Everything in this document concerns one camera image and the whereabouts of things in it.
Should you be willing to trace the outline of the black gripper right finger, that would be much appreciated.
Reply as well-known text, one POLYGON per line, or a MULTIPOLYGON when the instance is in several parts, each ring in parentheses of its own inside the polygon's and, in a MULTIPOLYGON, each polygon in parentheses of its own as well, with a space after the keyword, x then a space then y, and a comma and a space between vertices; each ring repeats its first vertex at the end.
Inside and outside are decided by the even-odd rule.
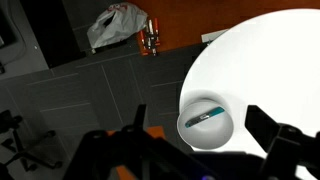
POLYGON ((257 105, 247 107, 245 128, 269 156, 279 156, 277 143, 280 125, 257 105))

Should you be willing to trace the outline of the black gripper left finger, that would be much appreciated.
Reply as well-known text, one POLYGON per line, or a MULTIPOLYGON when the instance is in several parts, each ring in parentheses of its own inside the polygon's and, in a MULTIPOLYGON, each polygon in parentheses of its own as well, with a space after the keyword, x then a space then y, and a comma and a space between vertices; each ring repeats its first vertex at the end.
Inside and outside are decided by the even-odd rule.
POLYGON ((147 105, 140 104, 137 108, 134 120, 123 128, 124 132, 135 132, 143 129, 147 105))

